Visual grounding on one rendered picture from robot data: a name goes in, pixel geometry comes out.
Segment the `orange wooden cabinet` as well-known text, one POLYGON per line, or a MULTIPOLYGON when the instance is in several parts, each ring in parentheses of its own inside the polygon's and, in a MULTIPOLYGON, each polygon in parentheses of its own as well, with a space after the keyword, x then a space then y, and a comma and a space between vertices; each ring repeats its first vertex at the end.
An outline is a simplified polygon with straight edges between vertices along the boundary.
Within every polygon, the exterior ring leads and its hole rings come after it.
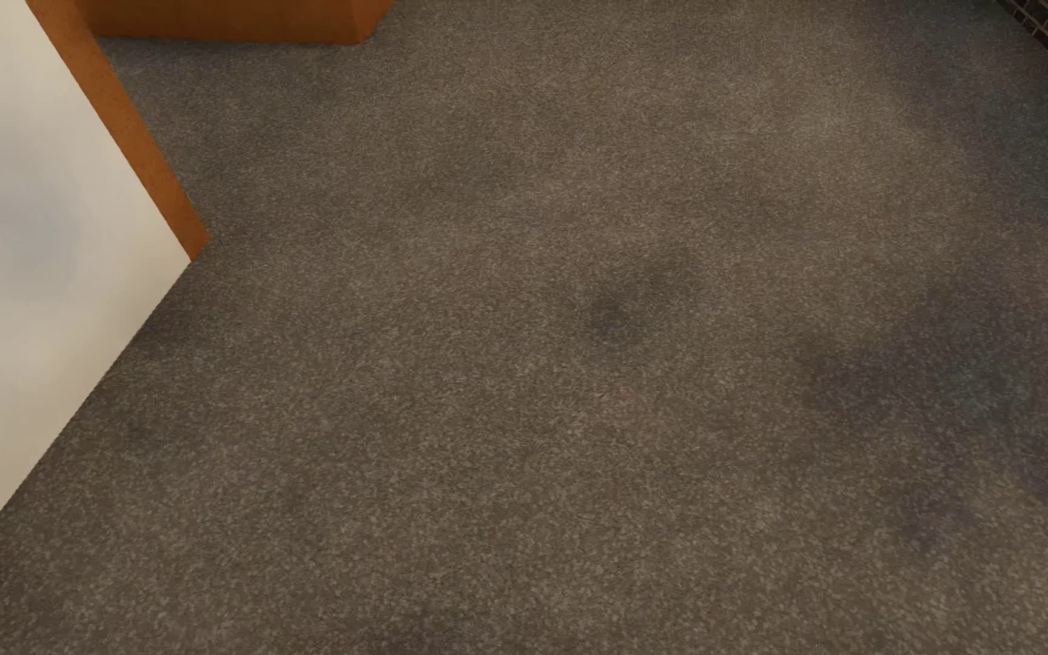
POLYGON ((75 0, 102 36, 357 44, 392 0, 75 0))

